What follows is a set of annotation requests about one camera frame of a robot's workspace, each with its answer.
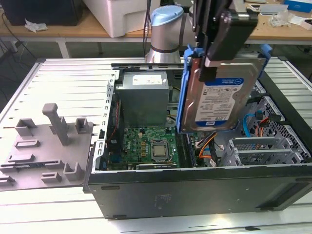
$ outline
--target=motherboard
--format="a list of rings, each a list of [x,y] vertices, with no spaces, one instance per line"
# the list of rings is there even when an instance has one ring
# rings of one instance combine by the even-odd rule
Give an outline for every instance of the motherboard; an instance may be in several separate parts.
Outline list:
[[[126,128],[123,162],[172,162],[179,166],[174,128]]]

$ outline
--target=black cable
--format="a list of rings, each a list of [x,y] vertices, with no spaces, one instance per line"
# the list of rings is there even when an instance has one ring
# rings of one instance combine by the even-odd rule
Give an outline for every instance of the black cable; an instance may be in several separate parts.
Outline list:
[[[28,64],[26,64],[26,63],[24,63],[24,62],[17,62],[16,60],[15,60],[15,57],[14,57],[14,53],[4,44],[4,42],[3,42],[3,40],[0,38],[0,41],[2,42],[2,44],[4,45],[4,47],[6,48],[6,50],[8,51],[8,52],[10,52],[10,54],[12,55],[12,58],[13,58],[13,61],[15,62],[15,63],[18,63],[19,65],[20,65],[20,67],[21,68],[23,68],[22,66],[21,66],[21,64],[23,64],[23,65],[25,65],[25,66],[27,66],[27,67],[29,67],[29,69],[31,69],[31,66],[30,65],[28,65]]]
[[[304,53],[305,55],[312,57],[312,55],[310,55],[309,53],[306,53],[306,52],[302,51],[302,50],[301,50],[301,47],[299,47],[299,45],[297,46],[297,49],[300,50],[300,51],[301,51],[302,53]]]
[[[7,95],[5,94],[5,92],[4,92],[1,88],[0,88],[0,92],[3,93],[5,100],[6,100],[6,101],[9,101]]]
[[[25,47],[25,49],[32,55],[32,57],[34,57],[35,59],[37,59],[37,57],[34,56],[34,54],[31,53],[31,51],[23,44],[23,42],[21,42],[20,39],[18,39],[18,38],[14,35],[14,33],[10,30],[10,28],[8,27],[8,25],[6,24],[6,22],[5,22],[5,20],[4,20],[4,17],[3,17],[4,15],[5,15],[5,13],[3,12],[2,15],[1,15],[1,17],[2,17],[2,20],[3,20],[3,23],[4,23],[5,27],[9,30],[9,32],[12,34],[12,36],[14,36],[14,37],[16,38],[16,40],[18,40],[18,41],[22,44],[22,46]]]
[[[147,7],[148,7],[148,0],[146,0],[146,13],[145,13],[145,20],[144,20],[144,27],[143,27],[143,53],[144,53],[144,58],[145,58],[145,27],[146,27],[146,22],[147,22]]]
[[[148,37],[148,34],[147,34],[147,37],[145,38],[145,30],[146,30],[146,24],[149,21],[151,21],[151,18],[150,18],[150,9],[151,9],[151,1],[152,0],[146,0],[146,14],[145,14],[145,20],[144,20],[144,28],[143,28],[143,53],[144,53],[144,58],[145,58],[145,55],[146,55],[146,43],[147,43],[147,37]]]
[[[170,118],[170,119],[172,119],[172,120],[174,120],[174,121],[176,121],[176,119],[173,118],[173,117],[171,117],[171,116],[167,116],[167,117]]]
[[[5,51],[4,51],[3,47],[2,47],[2,45],[1,45],[0,47],[1,47],[1,50],[2,50],[3,54],[5,54]],[[14,73],[14,75],[15,75],[15,77],[16,77],[16,80],[19,81],[19,77],[18,77],[18,75],[16,74],[15,70],[13,69],[12,64],[10,63],[10,59],[9,59],[9,58],[8,58],[8,64],[9,64],[9,66],[10,66],[12,72]]]
[[[10,79],[9,77],[6,77],[6,76],[4,76],[4,75],[0,75],[0,78],[3,78],[3,79],[7,79],[7,80],[9,80],[9,81],[11,81],[11,82],[14,82],[14,83],[18,83],[19,84],[19,82],[18,81],[16,81],[16,80],[13,80],[13,79]]]

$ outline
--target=white box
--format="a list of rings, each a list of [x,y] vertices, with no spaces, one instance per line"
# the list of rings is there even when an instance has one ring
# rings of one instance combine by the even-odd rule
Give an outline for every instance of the white box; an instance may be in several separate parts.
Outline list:
[[[112,38],[144,28],[146,0],[83,0]],[[150,14],[160,0],[152,0]]]
[[[312,19],[306,19],[301,22],[300,26],[307,29],[307,30],[312,30]]]

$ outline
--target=blue plastic tab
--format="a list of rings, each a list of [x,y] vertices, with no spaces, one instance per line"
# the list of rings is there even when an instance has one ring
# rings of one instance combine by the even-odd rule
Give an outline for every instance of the blue plastic tab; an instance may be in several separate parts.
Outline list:
[[[163,6],[153,11],[151,21],[152,26],[161,26],[170,23],[183,14],[183,8],[180,6]]]
[[[183,76],[182,76],[182,81],[181,81],[181,92],[180,92],[180,99],[179,99],[179,105],[178,105],[177,116],[176,116],[176,127],[179,133],[181,132],[184,104],[185,104],[185,99],[187,95],[189,78],[191,74],[191,64],[190,64],[189,57],[192,56],[194,52],[197,53],[198,55],[201,55],[203,53],[203,49],[192,48],[190,45],[188,45],[188,49],[184,51],[184,70],[183,70]]]

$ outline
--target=metal mesh panel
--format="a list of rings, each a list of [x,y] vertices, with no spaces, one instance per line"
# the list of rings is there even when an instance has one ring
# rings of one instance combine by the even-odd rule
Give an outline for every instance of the metal mesh panel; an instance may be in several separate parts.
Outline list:
[[[257,106],[258,110],[263,110],[263,115],[265,117],[269,117],[269,115],[272,113],[278,114],[277,111],[275,111],[273,107],[267,102],[268,99],[270,98],[267,97],[266,99],[263,99]],[[255,117],[249,118],[248,127],[252,137],[256,137],[255,130],[257,125],[258,123]],[[292,142],[291,149],[297,150],[303,158],[311,157],[308,150],[305,148],[303,143],[289,125],[281,125],[277,124],[276,122],[269,121],[269,127],[264,128],[263,136],[288,138]]]

